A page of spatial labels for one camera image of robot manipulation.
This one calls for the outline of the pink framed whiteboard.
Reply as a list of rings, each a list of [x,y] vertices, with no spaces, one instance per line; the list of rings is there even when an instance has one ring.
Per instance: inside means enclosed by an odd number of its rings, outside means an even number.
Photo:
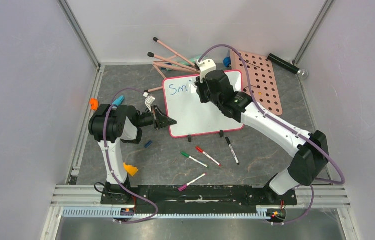
[[[197,74],[164,79],[167,116],[177,121],[169,127],[173,138],[241,130],[244,125],[224,116],[213,103],[201,103],[195,86]]]

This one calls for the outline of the blue marker cap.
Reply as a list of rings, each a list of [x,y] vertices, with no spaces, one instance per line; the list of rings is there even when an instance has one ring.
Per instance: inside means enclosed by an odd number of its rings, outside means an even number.
[[[153,143],[153,141],[152,140],[149,140],[146,144],[145,144],[145,148],[148,148],[151,144]]]

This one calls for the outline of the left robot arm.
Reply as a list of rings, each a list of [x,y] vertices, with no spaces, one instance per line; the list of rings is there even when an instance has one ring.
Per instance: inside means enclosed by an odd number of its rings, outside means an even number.
[[[121,144],[139,144],[143,127],[156,130],[176,125],[177,121],[163,113],[157,105],[140,112],[131,105],[101,104],[88,124],[88,131],[97,141],[106,167],[102,196],[106,200],[128,203],[133,197],[128,172],[124,166]]]

